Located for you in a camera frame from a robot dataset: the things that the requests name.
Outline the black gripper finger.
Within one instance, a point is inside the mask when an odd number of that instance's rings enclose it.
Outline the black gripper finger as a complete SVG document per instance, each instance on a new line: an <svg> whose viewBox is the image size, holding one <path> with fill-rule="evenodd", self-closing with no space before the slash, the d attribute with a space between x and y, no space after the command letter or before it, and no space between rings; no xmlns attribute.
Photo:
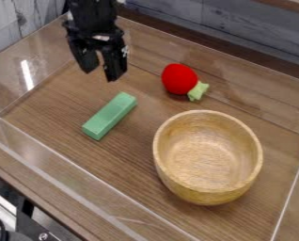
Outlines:
<svg viewBox="0 0 299 241"><path fill-rule="evenodd" d="M98 66L98 59L94 49L80 40L69 40L68 44L80 69L85 73L92 72Z"/></svg>
<svg viewBox="0 0 299 241"><path fill-rule="evenodd" d="M107 81L117 81L127 72L128 47L124 43L105 46L100 53L104 60L103 69Z"/></svg>

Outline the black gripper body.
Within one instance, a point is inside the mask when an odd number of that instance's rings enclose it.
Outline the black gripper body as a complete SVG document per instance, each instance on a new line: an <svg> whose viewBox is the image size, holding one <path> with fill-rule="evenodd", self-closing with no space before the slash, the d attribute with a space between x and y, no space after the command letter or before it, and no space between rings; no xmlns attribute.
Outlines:
<svg viewBox="0 0 299 241"><path fill-rule="evenodd" d="M62 26L73 56L86 56L93 51L128 55L116 20L117 0L68 0L68 19Z"/></svg>

